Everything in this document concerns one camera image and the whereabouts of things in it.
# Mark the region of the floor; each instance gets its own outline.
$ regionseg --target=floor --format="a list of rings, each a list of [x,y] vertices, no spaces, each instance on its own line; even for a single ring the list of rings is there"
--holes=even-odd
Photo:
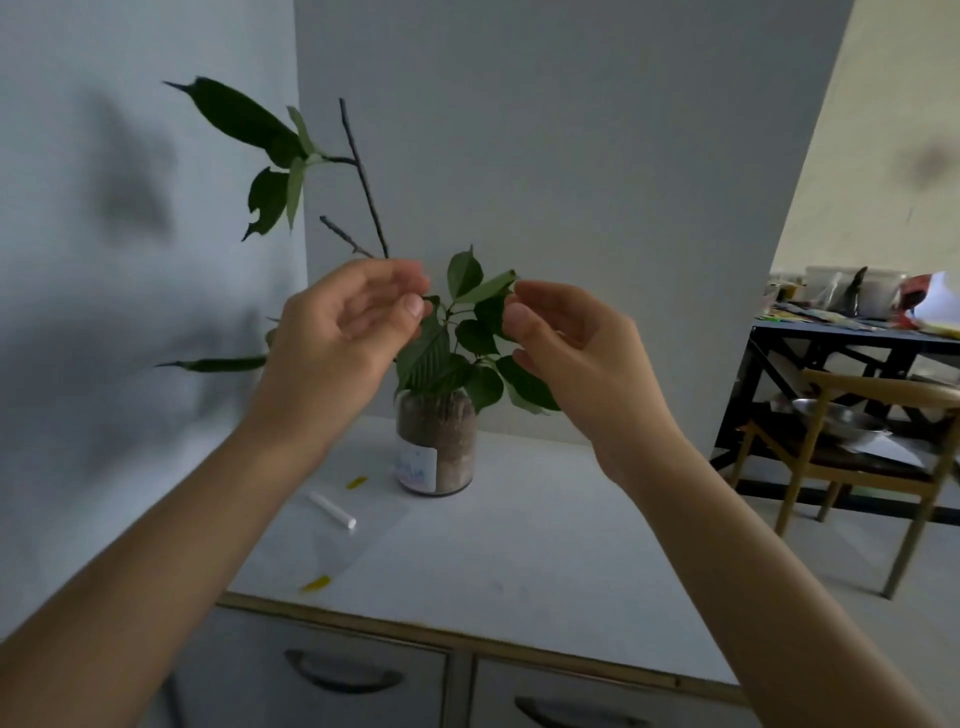
[[[771,525],[778,500],[746,500]],[[880,649],[960,726],[960,527],[927,526],[893,600],[878,595],[908,521],[798,505],[786,542]]]

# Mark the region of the bare twig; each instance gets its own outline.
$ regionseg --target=bare twig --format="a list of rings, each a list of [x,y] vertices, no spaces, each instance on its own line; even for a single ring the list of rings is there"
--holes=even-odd
[[[335,223],[331,222],[330,219],[329,219],[326,215],[321,215],[321,216],[320,216],[320,222],[322,222],[324,225],[326,225],[328,228],[330,228],[332,231],[334,231],[337,235],[339,235],[339,236],[342,237],[344,240],[346,240],[346,241],[349,243],[349,245],[353,248],[353,251],[354,251],[355,253],[359,253],[360,255],[365,255],[366,257],[374,257],[374,255],[371,255],[371,253],[370,253],[369,251],[367,251],[367,250],[361,248],[359,245],[357,245],[356,241],[355,241],[352,237],[350,237],[349,235],[347,235],[347,234],[340,228],[340,226],[338,226],[338,225],[336,225]]]
[[[331,161],[336,164],[352,164],[354,167],[357,165],[357,160],[353,157],[324,157],[324,161]]]
[[[376,206],[373,204],[370,183],[367,182],[367,171],[363,168],[363,161],[361,161],[360,155],[357,152],[356,141],[353,140],[353,131],[350,130],[350,122],[349,119],[347,119],[347,102],[343,99],[340,100],[340,121],[343,122],[344,131],[347,132],[347,141],[350,144],[350,150],[353,152],[353,160],[356,162],[357,174],[360,175],[360,183],[363,184],[363,192],[367,196],[367,206],[370,208],[373,225],[376,227],[376,236],[380,238],[380,247],[383,248],[383,256],[390,257],[390,249],[387,247],[387,241],[383,237],[383,229],[380,227],[380,217],[376,214]]]

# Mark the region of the right hand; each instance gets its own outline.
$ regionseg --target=right hand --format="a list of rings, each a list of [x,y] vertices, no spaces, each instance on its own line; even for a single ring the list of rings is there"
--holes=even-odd
[[[503,329],[522,347],[516,363],[547,383],[613,481],[623,484],[639,450],[683,440],[633,319],[580,288],[538,280],[518,281],[506,303]]]

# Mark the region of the fingernail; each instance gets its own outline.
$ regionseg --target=fingernail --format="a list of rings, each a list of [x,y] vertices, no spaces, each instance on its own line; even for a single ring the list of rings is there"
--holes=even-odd
[[[503,325],[505,327],[522,326],[530,315],[530,309],[523,303],[511,303],[503,309]]]
[[[403,307],[414,316],[419,318],[423,315],[423,299],[416,293],[408,293],[403,297]]]

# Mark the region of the white tube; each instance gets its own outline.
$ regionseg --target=white tube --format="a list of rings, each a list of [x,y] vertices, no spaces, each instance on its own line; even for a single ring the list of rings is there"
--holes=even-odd
[[[334,503],[331,503],[329,500],[321,496],[319,493],[312,493],[310,491],[307,491],[306,496],[310,498],[314,503],[319,505],[321,508],[323,508],[329,514],[330,518],[333,518],[339,521],[340,523],[345,525],[347,528],[353,528],[357,524],[357,519],[355,519],[353,516],[347,513],[347,511],[345,511],[340,506]]]

